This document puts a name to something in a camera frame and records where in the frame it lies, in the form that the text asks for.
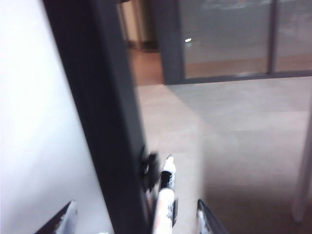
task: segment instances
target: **floor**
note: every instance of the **floor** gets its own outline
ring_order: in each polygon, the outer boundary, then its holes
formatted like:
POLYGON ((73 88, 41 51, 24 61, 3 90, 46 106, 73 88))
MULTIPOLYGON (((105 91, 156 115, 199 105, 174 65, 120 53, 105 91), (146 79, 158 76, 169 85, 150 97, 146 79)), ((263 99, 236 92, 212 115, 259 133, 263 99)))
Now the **floor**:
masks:
POLYGON ((159 52, 128 50, 135 85, 163 84, 163 74, 159 52))
POLYGON ((137 88, 150 150, 177 167, 173 233, 196 233, 202 198, 230 234, 310 234, 291 216, 312 78, 137 88))

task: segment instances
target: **glass wall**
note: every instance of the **glass wall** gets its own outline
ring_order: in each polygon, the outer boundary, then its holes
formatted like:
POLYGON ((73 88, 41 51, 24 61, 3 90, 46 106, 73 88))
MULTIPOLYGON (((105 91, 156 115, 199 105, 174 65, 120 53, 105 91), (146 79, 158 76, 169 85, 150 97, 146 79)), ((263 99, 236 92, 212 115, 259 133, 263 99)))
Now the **glass wall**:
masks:
POLYGON ((280 0, 276 71, 312 69, 312 1, 280 0))
POLYGON ((270 4, 180 1, 186 78, 265 73, 270 4))

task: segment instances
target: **door frame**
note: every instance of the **door frame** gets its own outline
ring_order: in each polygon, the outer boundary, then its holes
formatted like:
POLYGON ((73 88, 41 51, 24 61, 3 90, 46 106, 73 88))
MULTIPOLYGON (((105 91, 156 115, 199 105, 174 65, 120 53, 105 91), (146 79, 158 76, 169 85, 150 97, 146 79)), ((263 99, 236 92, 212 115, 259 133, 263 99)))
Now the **door frame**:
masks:
POLYGON ((147 234, 147 156, 115 1, 43 0, 115 234, 147 234))

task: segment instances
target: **dark door frame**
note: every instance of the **dark door frame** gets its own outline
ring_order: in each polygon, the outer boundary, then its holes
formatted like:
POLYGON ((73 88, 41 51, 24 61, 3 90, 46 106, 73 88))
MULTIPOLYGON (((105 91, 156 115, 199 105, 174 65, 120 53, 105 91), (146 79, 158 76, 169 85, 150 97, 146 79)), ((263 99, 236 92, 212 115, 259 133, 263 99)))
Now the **dark door frame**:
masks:
POLYGON ((147 234, 152 221, 141 178, 145 140, 116 2, 43 3, 114 231, 147 234))
POLYGON ((278 0, 272 0, 270 8, 270 25, 268 30, 268 66, 266 73, 185 78, 179 1, 152 1, 165 84, 192 84, 247 79, 312 76, 312 70, 286 72, 275 71, 279 4, 278 0))

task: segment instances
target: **white wall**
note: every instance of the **white wall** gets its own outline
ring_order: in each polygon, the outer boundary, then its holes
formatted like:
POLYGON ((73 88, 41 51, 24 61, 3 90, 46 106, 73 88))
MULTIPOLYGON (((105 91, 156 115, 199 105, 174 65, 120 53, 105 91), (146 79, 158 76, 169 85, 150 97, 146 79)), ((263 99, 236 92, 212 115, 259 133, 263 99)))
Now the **white wall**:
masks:
POLYGON ((76 234, 113 233, 41 1, 1 3, 1 233, 33 233, 71 199, 76 234))

